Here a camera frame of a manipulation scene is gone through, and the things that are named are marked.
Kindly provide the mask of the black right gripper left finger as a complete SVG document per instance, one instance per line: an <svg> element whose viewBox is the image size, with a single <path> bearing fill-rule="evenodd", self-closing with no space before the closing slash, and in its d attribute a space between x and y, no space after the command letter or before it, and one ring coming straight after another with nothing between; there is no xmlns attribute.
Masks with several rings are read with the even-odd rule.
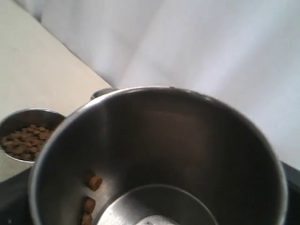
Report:
<svg viewBox="0 0 300 225"><path fill-rule="evenodd" d="M30 169L0 183L0 225L33 225L29 203Z"/></svg>

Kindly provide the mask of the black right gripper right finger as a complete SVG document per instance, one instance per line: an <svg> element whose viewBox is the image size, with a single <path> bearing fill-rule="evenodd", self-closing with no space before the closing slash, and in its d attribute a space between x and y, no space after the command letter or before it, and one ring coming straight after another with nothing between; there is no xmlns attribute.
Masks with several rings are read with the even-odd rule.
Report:
<svg viewBox="0 0 300 225"><path fill-rule="evenodd" d="M300 225L300 172L282 162L288 184L288 210L285 225Z"/></svg>

